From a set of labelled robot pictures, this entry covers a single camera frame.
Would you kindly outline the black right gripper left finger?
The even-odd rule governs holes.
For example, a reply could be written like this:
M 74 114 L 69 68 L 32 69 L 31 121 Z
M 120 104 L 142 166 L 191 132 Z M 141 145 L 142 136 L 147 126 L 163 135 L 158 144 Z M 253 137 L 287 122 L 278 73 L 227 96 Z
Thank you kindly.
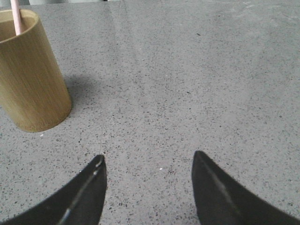
M 107 175 L 105 157 L 95 156 L 68 184 L 4 225 L 97 225 L 100 221 Z

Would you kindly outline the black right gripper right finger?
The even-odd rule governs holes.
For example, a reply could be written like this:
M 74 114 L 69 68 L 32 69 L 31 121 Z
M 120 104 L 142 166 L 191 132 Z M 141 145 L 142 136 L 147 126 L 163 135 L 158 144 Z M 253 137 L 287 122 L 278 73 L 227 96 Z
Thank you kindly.
M 195 205 L 202 225 L 298 225 L 300 221 L 252 194 L 203 151 L 192 165 Z

